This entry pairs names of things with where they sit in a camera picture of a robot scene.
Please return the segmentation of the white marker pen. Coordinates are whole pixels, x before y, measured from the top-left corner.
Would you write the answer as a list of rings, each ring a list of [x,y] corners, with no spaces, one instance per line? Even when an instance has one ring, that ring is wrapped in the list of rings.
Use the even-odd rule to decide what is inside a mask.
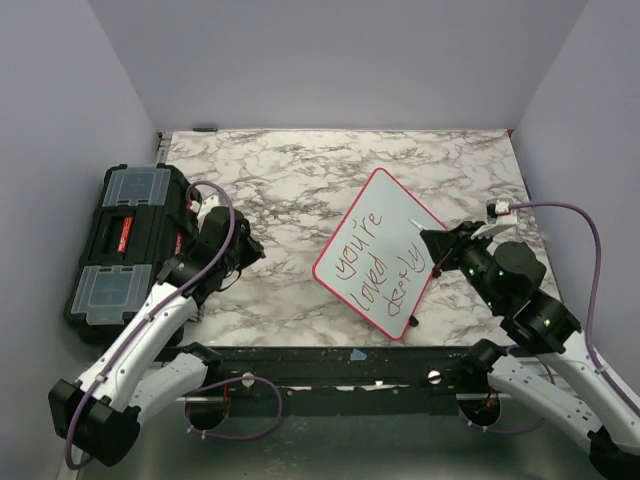
[[[410,223],[412,225],[414,225],[419,231],[423,231],[425,230],[424,226],[422,226],[420,223],[418,223],[416,220],[414,219],[409,219]]]

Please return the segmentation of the pink framed whiteboard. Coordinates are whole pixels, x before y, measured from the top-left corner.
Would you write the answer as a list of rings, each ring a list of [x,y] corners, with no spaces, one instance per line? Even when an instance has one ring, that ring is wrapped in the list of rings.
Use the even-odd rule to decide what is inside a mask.
[[[414,219],[446,229],[390,172],[369,176],[312,267],[315,280],[391,340],[405,334],[434,263]]]

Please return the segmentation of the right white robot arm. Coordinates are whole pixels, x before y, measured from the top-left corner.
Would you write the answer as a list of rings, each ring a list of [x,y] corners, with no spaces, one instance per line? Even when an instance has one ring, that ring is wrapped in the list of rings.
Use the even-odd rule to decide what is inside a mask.
[[[420,229],[434,273],[460,271],[501,328],[526,353],[553,369],[571,388],[565,392],[522,365],[506,348],[483,339],[460,361],[469,390],[491,387],[515,398],[568,435],[606,479],[639,476],[639,416],[605,379],[573,314],[540,285],[546,274],[523,242],[494,252],[488,225],[464,222],[453,230]]]

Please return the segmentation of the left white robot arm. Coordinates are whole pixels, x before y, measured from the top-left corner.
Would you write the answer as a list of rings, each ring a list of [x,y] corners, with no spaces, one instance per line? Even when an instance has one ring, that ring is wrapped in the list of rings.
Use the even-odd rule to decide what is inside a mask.
[[[222,372],[203,346],[186,348],[154,373],[148,368],[228,275],[263,256],[241,212],[212,208],[195,243],[165,263],[139,312],[99,360],[74,382],[59,380],[49,391],[54,430],[66,447],[114,466],[161,410],[194,390],[214,393]]]

